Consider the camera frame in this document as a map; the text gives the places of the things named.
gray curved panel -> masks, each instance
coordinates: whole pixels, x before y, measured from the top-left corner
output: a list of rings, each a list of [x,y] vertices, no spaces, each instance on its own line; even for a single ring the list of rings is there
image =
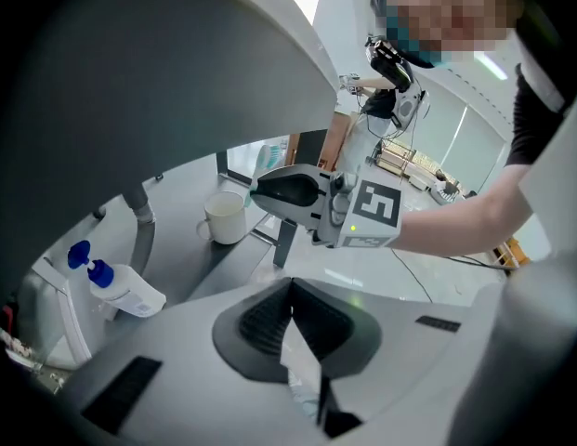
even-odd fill
[[[58,7],[0,126],[3,294],[85,214],[140,181],[250,141],[326,129],[332,77],[295,28],[248,0]]]

